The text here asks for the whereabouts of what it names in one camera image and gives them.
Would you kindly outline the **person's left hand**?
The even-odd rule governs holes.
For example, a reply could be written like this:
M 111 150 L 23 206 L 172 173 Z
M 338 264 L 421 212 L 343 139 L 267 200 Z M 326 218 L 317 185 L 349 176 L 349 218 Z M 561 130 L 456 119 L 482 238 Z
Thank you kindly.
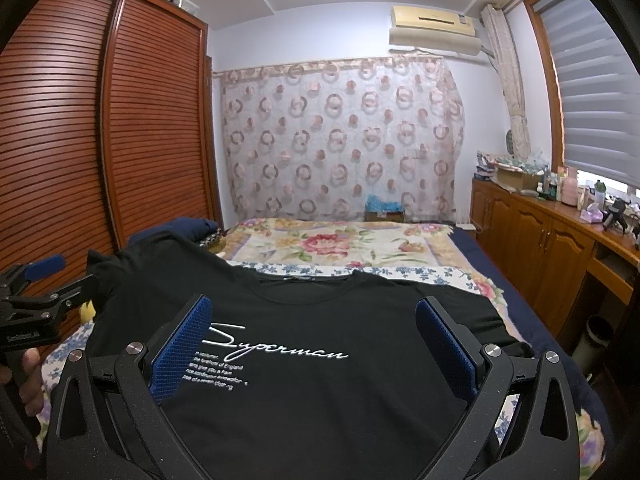
M 38 415 L 43 408 L 43 382 L 41 375 L 40 353 L 30 348 L 22 356 L 22 367 L 25 379 L 20 382 L 21 400 L 28 416 Z

